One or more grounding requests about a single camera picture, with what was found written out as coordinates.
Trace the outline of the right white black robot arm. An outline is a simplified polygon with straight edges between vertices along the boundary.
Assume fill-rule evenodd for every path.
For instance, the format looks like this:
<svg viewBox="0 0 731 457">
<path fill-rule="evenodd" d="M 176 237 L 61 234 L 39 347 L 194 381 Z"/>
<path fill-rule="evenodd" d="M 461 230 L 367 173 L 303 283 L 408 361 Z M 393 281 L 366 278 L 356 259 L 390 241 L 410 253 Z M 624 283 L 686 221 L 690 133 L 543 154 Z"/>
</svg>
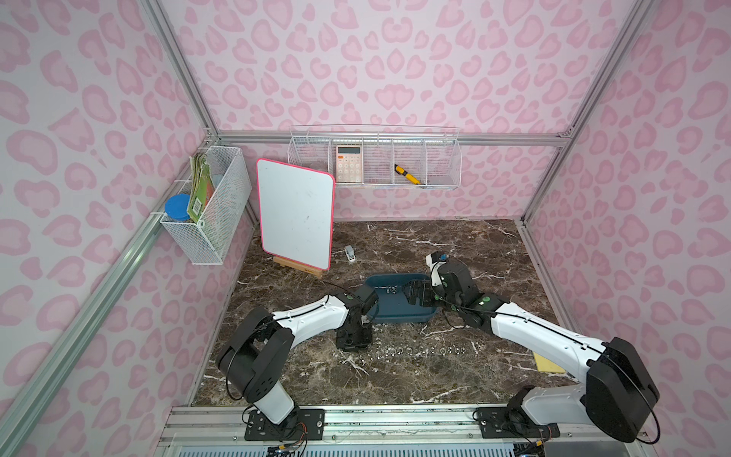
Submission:
<svg viewBox="0 0 731 457">
<path fill-rule="evenodd" d="M 428 255 L 426 265 L 428 278 L 405 286 L 409 303 L 453 310 L 467 327 L 527 348 L 574 379 L 569 387 L 521 388 L 504 415 L 515 430 L 528 424 L 584 424 L 632 443 L 647 421 L 659 420 L 654 407 L 660 392 L 630 342 L 570 331 L 498 294 L 480 291 L 466 264 L 441 252 Z"/>
</svg>

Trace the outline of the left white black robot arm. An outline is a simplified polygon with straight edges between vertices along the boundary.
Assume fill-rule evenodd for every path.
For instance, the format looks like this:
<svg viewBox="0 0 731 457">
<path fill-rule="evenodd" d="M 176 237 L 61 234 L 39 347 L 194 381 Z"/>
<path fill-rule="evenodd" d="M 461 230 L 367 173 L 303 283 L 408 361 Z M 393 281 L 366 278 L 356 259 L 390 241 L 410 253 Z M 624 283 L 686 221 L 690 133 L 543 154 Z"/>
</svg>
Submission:
<svg viewBox="0 0 731 457">
<path fill-rule="evenodd" d="M 285 312 L 255 308 L 217 354 L 227 389 L 236 390 L 239 400 L 254 405 L 274 426 L 294 427 L 299 409 L 280 382 L 290 351 L 328 331 L 336 332 L 338 350 L 364 350 L 372 342 L 367 314 L 378 302 L 375 289 L 364 285 Z"/>
</svg>

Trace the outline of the teal plastic storage box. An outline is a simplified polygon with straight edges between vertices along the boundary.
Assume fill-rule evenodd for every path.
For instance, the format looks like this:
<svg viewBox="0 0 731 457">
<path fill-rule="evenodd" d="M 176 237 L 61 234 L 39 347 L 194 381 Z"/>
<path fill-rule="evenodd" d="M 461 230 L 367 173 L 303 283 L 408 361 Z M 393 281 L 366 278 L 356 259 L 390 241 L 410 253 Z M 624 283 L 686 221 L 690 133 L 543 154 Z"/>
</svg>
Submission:
<svg viewBox="0 0 731 457">
<path fill-rule="evenodd" d="M 369 277 L 365 284 L 378 297 L 370 310 L 369 320 L 374 324 L 426 323 L 437 313 L 429 300 L 429 277 L 422 273 L 381 274 Z M 397 287 L 397 294 L 388 294 L 388 287 Z"/>
</svg>

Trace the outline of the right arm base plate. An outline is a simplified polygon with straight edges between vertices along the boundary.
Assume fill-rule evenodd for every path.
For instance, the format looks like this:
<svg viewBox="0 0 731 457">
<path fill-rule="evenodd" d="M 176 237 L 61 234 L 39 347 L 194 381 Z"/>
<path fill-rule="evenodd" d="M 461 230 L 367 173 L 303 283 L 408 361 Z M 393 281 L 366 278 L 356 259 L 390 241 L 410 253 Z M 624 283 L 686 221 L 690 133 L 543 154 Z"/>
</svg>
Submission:
<svg viewBox="0 0 731 457">
<path fill-rule="evenodd" d="M 537 425 L 521 409 L 510 407 L 478 407 L 472 419 L 479 425 L 484 439 L 540 439 L 559 438 L 557 424 Z"/>
</svg>

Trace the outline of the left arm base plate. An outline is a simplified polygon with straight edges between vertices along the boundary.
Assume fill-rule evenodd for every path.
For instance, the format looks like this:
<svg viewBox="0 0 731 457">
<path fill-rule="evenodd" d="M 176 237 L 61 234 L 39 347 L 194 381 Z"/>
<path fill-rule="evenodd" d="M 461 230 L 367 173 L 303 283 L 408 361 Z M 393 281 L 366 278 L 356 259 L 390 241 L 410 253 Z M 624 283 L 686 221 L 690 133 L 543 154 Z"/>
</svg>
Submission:
<svg viewBox="0 0 731 457">
<path fill-rule="evenodd" d="M 326 424 L 324 409 L 296 407 L 281 424 L 274 424 L 261 411 L 251 411 L 243 418 L 246 441 L 298 441 L 302 435 L 308 441 L 321 441 Z"/>
</svg>

